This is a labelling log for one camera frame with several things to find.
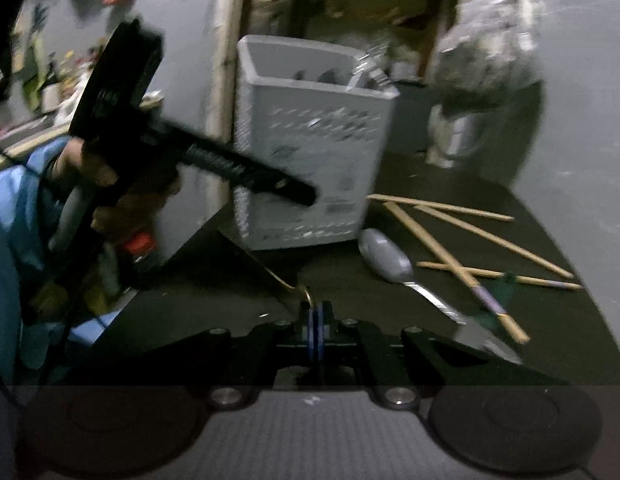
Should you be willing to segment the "blue sleeve forearm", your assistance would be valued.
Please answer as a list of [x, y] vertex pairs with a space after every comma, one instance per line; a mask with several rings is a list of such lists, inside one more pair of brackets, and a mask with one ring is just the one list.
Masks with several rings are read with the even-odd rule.
[[0, 171], [0, 378], [10, 382], [19, 354], [29, 287], [38, 289], [69, 188], [52, 181], [52, 167], [69, 141], [34, 150], [24, 166]]

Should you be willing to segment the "person's left hand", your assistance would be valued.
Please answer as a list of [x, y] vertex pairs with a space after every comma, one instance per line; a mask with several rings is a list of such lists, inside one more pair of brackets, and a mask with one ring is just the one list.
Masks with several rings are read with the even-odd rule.
[[181, 191], [180, 171], [174, 169], [152, 188], [119, 186], [118, 174], [90, 148], [86, 141], [71, 138], [56, 158], [50, 171], [54, 183], [71, 188], [104, 188], [101, 198], [91, 198], [94, 205], [91, 228], [107, 240], [123, 240], [152, 224], [168, 200]]

